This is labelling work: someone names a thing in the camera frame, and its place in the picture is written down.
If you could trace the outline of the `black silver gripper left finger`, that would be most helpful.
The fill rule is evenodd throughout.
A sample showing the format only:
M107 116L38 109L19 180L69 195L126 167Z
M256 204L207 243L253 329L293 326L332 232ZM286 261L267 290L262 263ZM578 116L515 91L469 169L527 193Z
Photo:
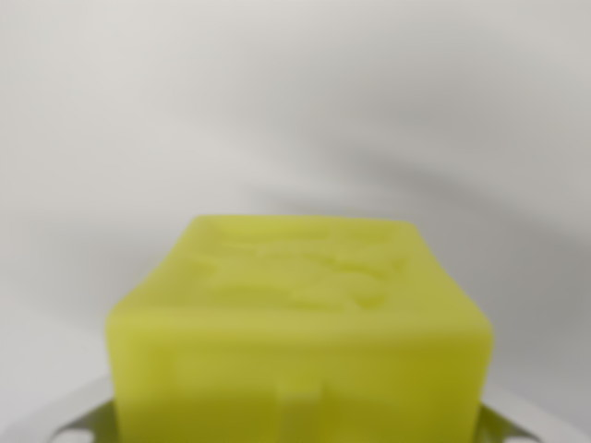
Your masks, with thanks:
M119 442L115 407L105 402L65 425L52 436L53 442Z

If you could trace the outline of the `black silver gripper right finger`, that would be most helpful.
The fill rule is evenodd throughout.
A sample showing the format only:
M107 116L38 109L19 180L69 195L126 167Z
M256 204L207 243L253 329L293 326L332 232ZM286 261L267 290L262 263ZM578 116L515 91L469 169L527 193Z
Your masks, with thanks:
M537 443L538 439L488 406L482 406L476 443Z

